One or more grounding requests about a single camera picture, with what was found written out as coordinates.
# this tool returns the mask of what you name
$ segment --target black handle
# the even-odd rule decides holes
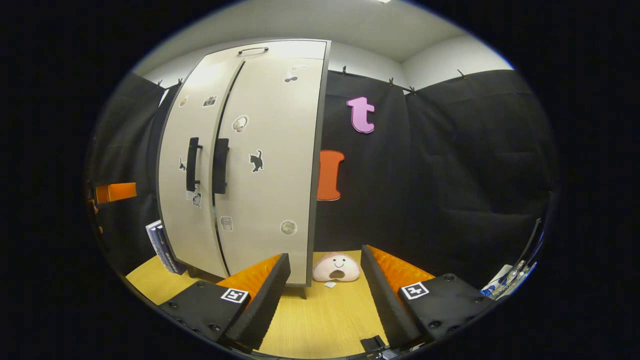
[[[238,55],[242,55],[242,52],[243,52],[243,51],[247,51],[247,50],[256,50],[256,49],[263,49],[263,50],[265,50],[265,51],[269,51],[269,48],[268,48],[268,47],[266,47],[266,46],[263,46],[263,47],[252,47],[251,49],[244,49],[244,50],[240,50],[240,51],[238,51]]]
[[[227,155],[229,139],[218,139],[213,153],[212,187],[213,193],[225,193],[227,188]]]
[[[196,184],[200,184],[200,180],[196,180],[196,155],[198,149],[202,149],[202,145],[198,145],[198,138],[189,139],[189,152],[187,155],[187,191],[196,191]]]

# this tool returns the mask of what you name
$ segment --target book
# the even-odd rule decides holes
[[[171,273],[174,273],[173,268],[169,262],[169,259],[166,257],[166,254],[164,254],[164,251],[162,249],[161,246],[161,242],[160,242],[160,237],[157,233],[157,226],[159,226],[162,222],[160,220],[153,222],[149,225],[146,226],[147,229],[147,234],[149,235],[149,240],[151,241],[151,245],[154,247],[154,250],[156,251],[156,254],[158,255],[158,258],[160,259],[160,262],[162,263],[162,265],[169,270]]]
[[[173,269],[173,272],[175,274],[178,274],[178,275],[184,274],[184,272],[187,270],[187,268],[183,264],[181,264],[178,261],[176,261],[173,258],[173,256],[171,255],[171,250],[169,249],[169,243],[168,243],[166,234],[164,233],[163,226],[159,225],[158,227],[156,227],[156,229],[157,229],[158,235],[160,237],[160,244],[161,244],[162,252],[166,256],[171,268]]]

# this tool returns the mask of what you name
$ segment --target plush toy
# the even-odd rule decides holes
[[[350,256],[331,252],[315,263],[312,275],[315,281],[354,281],[360,277],[360,267]]]

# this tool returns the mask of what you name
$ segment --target black fabric backdrop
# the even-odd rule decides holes
[[[368,134],[351,125],[347,101],[366,97],[374,106]],[[410,132],[402,89],[363,76],[329,71],[321,150],[344,154],[335,201],[317,201],[314,251],[402,246]]]
[[[346,101],[375,106],[370,134]],[[366,243],[484,286],[524,249],[556,189],[546,116],[512,70],[397,86],[329,72],[322,150],[340,151],[336,201],[317,202],[315,251]]]
[[[166,89],[129,74],[98,121],[87,163],[92,187],[136,183],[138,196],[98,204],[101,243],[117,271],[128,274],[156,253],[145,226],[160,219],[156,200],[159,139],[179,85]]]

